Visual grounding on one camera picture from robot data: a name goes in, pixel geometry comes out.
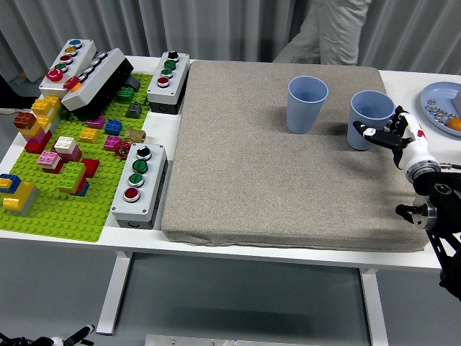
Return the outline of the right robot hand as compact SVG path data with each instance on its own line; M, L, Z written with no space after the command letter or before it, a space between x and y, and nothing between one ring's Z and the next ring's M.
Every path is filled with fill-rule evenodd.
M439 162L429 153L426 134L414 115L397 106L388 130L365 125L358 120L354 129L366 141L390 149L394 164L408 176L417 171L439 172Z

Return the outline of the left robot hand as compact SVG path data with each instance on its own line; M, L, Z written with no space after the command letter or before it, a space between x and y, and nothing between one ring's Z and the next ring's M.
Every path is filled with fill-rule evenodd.
M87 337L93 333L95 326L93 324L87 324L80 328L77 332L74 332L67 337L52 337L52 345L54 346L74 346L74 345L94 345L94 342L88 340Z

